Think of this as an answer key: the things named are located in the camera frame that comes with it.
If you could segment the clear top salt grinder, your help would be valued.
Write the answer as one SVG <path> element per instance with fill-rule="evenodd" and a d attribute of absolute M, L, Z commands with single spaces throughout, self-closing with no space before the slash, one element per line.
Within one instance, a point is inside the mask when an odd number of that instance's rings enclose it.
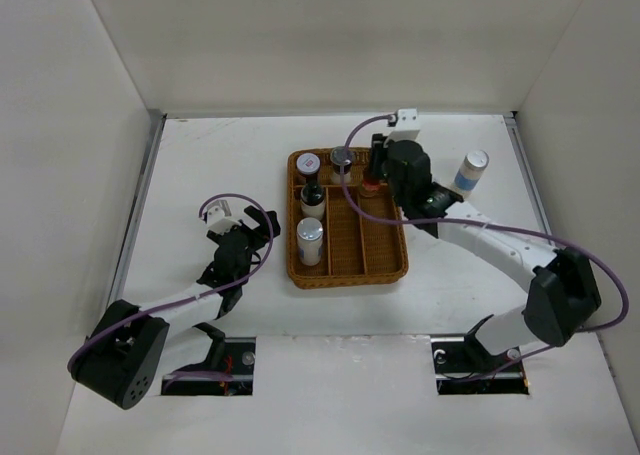
<path fill-rule="evenodd" d="M 332 172 L 330 174 L 331 183 L 340 185 L 351 183 L 351 168 L 354 162 L 353 152 L 344 146 L 335 147 L 330 153 L 330 163 Z"/>

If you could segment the white jar silver lid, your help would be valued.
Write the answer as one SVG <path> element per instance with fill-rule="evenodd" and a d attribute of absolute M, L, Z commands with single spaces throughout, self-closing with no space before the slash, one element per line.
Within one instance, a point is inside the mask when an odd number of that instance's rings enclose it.
<path fill-rule="evenodd" d="M 305 266 L 315 266 L 322 258 L 324 228 L 320 220 L 303 218 L 296 227 L 297 250 Z"/>

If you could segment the dark sauce bottle black cap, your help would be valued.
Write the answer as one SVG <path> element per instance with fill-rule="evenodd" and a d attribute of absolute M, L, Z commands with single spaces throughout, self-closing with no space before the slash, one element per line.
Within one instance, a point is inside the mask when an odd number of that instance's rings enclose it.
<path fill-rule="evenodd" d="M 301 211 L 305 217 L 322 221 L 326 211 L 326 192 L 323 185 L 311 179 L 301 189 Z"/>

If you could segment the spice jar white red lid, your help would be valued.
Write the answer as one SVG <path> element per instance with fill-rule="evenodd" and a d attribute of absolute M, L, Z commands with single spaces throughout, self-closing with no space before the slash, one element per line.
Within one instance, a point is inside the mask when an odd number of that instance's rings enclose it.
<path fill-rule="evenodd" d="M 311 152 L 300 154 L 295 161 L 297 173 L 305 180 L 316 180 L 321 168 L 320 158 Z"/>

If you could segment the red chili sauce bottle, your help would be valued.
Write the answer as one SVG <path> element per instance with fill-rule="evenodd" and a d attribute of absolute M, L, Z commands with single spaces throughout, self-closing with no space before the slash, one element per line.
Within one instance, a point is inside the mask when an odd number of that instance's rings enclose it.
<path fill-rule="evenodd" d="M 365 171 L 359 186 L 359 193 L 362 197 L 373 197 L 381 188 L 381 181 L 368 171 Z"/>

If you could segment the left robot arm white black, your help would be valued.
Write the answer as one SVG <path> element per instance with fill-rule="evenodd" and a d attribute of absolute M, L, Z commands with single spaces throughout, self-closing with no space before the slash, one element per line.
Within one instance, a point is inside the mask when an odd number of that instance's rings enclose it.
<path fill-rule="evenodd" d="M 257 226 L 212 207 L 204 216 L 207 237 L 216 244 L 212 262 L 184 291 L 145 308 L 126 300 L 113 302 L 89 338 L 72 356 L 72 379 L 123 410 L 138 404 L 157 373 L 165 344 L 190 329 L 203 328 L 219 342 L 211 323 L 230 313 L 249 277 L 265 262 L 281 234 L 277 212 L 255 205 L 244 209 Z"/>

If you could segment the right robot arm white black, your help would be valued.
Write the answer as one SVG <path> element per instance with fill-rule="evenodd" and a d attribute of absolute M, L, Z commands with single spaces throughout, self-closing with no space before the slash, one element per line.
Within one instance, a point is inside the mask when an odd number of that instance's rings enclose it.
<path fill-rule="evenodd" d="M 479 257 L 526 293 L 523 305 L 485 317 L 466 334 L 463 355 L 471 368 L 487 370 L 519 345 L 561 347 L 600 308 L 587 256 L 538 244 L 534 232 L 498 230 L 461 195 L 434 181 L 431 160 L 417 142 L 373 135 L 369 170 L 387 183 L 408 222 Z"/>

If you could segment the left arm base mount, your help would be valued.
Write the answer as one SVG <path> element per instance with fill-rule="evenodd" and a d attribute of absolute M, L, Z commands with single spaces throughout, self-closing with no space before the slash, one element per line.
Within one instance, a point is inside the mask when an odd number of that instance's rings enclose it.
<path fill-rule="evenodd" d="M 209 323 L 194 326 L 210 339 L 201 361 L 164 375 L 162 396 L 251 396 L 257 343 L 255 338 L 227 337 Z"/>

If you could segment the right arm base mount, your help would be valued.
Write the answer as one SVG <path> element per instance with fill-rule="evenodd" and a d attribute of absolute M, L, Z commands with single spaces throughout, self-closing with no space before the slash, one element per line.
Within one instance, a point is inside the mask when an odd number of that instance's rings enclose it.
<path fill-rule="evenodd" d="M 517 347 L 491 355 L 475 338 L 489 319 L 465 334 L 431 339 L 435 385 L 439 395 L 528 395 L 524 366 Z"/>

